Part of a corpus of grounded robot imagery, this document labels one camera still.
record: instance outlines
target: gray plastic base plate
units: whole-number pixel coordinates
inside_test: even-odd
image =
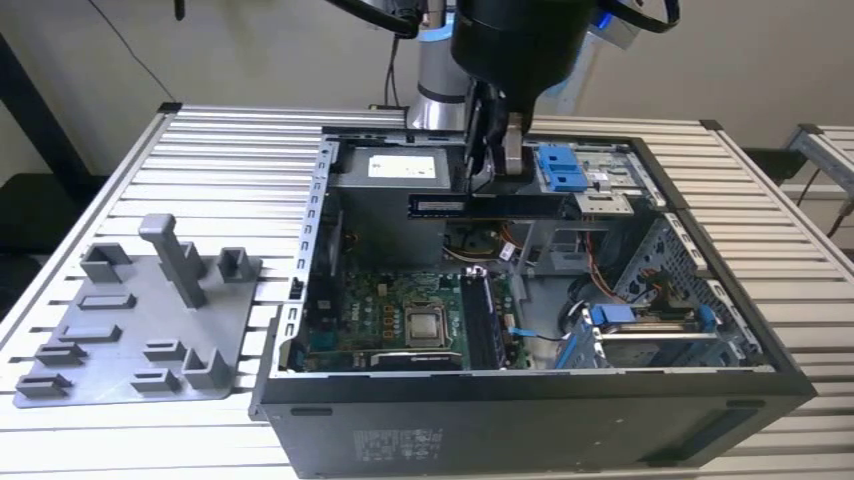
[[[17,407],[228,396],[257,274],[251,281],[225,283],[216,257],[201,257],[205,274],[199,284],[207,304],[189,309],[165,280],[159,257],[132,260],[113,266],[123,283],[84,281],[51,340],[39,349],[32,371],[19,382]],[[255,272],[260,264],[251,258]]]

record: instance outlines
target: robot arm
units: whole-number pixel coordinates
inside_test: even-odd
[[[327,0],[363,20],[414,38],[442,26],[446,0]],[[511,193],[534,178],[523,145],[540,93],[570,75],[594,18],[614,15],[663,33],[679,22],[679,1],[664,0],[667,21],[619,0],[458,0],[451,54],[474,82],[467,98],[466,157],[479,193]]]

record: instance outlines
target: black side panel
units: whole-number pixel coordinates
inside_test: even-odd
[[[519,472],[646,469],[648,459],[671,445],[680,448],[674,465],[699,466],[791,407],[790,399],[775,399],[749,418],[710,418],[710,412],[727,411],[720,397],[328,403],[300,405],[296,411],[292,405],[264,409],[300,478],[512,478]],[[303,414],[320,408],[322,415]]]

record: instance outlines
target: aluminum extrusion table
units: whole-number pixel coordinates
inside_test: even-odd
[[[183,106],[159,113],[0,323],[0,473],[41,478],[293,478],[247,407],[288,272],[324,125],[400,128],[395,112]],[[854,266],[723,131],[695,121],[546,117],[534,131],[642,137],[819,396],[699,470],[530,478],[854,477]],[[151,253],[143,215],[171,212],[199,253],[264,258],[232,395],[217,401],[19,410],[15,383],[80,286],[88,244]]]

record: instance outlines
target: white wall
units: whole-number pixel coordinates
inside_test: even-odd
[[[322,0],[96,0],[179,101],[366,107],[382,102],[391,34]],[[108,173],[165,100],[85,0],[0,0],[0,30],[81,157]],[[398,57],[415,94],[416,46]]]
[[[671,32],[602,47],[576,113],[712,118],[765,147],[798,123],[854,125],[853,18],[851,0],[682,0]]]
[[[180,23],[172,0],[97,3],[180,101],[359,108],[382,100],[391,36],[322,0],[192,0]],[[682,4],[672,32],[642,34],[627,52],[602,47],[578,114],[714,118],[743,145],[771,147],[799,122],[854,125],[854,1]],[[80,155],[108,173],[163,92],[85,0],[0,0],[0,30]],[[398,57],[404,102],[415,48],[403,42]],[[21,138],[0,111],[0,181],[44,170]]]

